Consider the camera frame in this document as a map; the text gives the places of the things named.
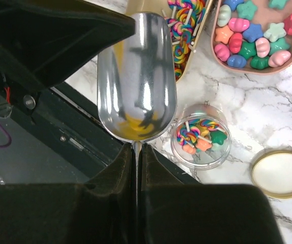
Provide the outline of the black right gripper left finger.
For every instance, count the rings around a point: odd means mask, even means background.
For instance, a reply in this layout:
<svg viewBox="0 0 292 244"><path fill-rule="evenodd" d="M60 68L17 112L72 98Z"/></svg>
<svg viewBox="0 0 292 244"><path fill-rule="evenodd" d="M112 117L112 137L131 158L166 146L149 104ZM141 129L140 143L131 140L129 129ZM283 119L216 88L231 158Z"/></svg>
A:
<svg viewBox="0 0 292 244"><path fill-rule="evenodd" d="M0 243L128 243L132 149L85 183L0 185Z"/></svg>

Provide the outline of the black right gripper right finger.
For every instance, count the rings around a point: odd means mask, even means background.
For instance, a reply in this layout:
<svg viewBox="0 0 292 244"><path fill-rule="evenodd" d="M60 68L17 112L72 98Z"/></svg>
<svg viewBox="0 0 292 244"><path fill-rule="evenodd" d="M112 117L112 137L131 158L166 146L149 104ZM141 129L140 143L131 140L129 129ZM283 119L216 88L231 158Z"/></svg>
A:
<svg viewBox="0 0 292 244"><path fill-rule="evenodd" d="M143 147L147 243L282 243L271 206L252 185L184 184Z"/></svg>

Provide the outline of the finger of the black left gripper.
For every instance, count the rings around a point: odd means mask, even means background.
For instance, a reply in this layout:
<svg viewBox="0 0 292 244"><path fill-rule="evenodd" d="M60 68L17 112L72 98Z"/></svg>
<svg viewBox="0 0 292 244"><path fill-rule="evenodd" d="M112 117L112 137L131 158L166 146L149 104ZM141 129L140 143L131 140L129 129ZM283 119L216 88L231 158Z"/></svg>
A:
<svg viewBox="0 0 292 244"><path fill-rule="evenodd" d="M0 89L45 89L135 33L131 17L86 1L0 1Z"/></svg>

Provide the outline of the silver metal scoop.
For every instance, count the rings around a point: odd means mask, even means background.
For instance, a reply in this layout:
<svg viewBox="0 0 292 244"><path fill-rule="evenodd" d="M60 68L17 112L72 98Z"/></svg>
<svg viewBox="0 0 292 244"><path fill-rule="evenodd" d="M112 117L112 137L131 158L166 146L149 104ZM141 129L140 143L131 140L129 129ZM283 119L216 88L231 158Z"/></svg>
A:
<svg viewBox="0 0 292 244"><path fill-rule="evenodd" d="M171 124L177 90L166 20L152 12L134 13L132 18L134 34L98 55L97 107L107 132L132 144L132 180L139 183L142 144Z"/></svg>

